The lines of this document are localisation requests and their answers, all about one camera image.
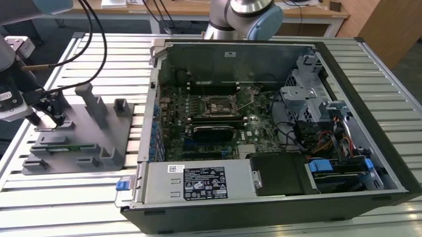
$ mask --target desk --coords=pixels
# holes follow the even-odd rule
[[[159,23],[155,21],[154,17],[149,14],[147,8],[143,5],[129,4],[127,8],[113,8],[102,9],[102,0],[89,0],[93,9],[97,11],[101,19],[115,19],[115,20],[149,20],[151,25],[153,34],[159,34]],[[163,0],[169,13],[175,21],[209,21],[210,15],[210,4],[206,2],[193,2],[187,0]],[[70,12],[54,16],[57,19],[86,19],[83,8],[78,2],[74,0],[75,6]],[[159,11],[154,5],[153,0],[147,1],[147,5],[157,17],[159,19]],[[165,9],[159,4],[161,11],[165,14]],[[325,32],[325,37],[336,37],[337,32],[344,24],[345,19],[349,18],[349,13],[342,10],[342,12],[336,12],[325,10],[316,6],[302,7],[304,24],[328,24],[328,30]],[[301,11],[298,8],[285,10],[285,23],[301,23]]]

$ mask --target white box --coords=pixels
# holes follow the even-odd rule
[[[127,3],[129,4],[137,4],[137,5],[145,5],[143,0],[127,0]]]
[[[126,0],[102,0],[102,8],[126,8]]]

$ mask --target aluminum table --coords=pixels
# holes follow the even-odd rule
[[[201,36],[173,37],[199,39]],[[87,38],[85,36],[71,40],[62,61],[81,51]],[[106,103],[122,97],[137,103],[125,169],[118,172],[24,176],[20,173],[22,165],[39,136],[34,126],[24,121],[0,161],[0,236],[146,236],[119,213],[119,208],[115,206],[115,183],[121,177],[135,174],[137,170],[151,71],[150,44],[155,38],[169,38],[169,36],[107,34],[109,61],[99,78],[93,82],[94,93],[103,97]],[[341,38],[276,37],[273,40],[314,40],[326,43],[409,168],[422,182],[422,107],[368,45],[354,39]],[[87,80],[95,73],[102,58],[102,36],[95,34],[86,54],[75,62],[55,69],[46,88]],[[329,82],[338,98],[342,98],[330,79]],[[66,90],[65,94],[70,103],[83,103],[74,90]],[[417,237],[422,236],[421,220],[422,197],[402,205],[376,209],[349,221],[178,233],[166,236]]]

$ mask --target barcode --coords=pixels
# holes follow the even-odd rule
[[[183,169],[185,169],[185,165],[179,164],[179,165],[170,165],[167,168],[167,172],[169,173],[183,173]]]

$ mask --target motherboard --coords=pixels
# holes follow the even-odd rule
[[[162,87],[166,161],[243,159],[250,153],[281,151],[269,111],[274,91],[253,84],[225,88],[233,90]]]

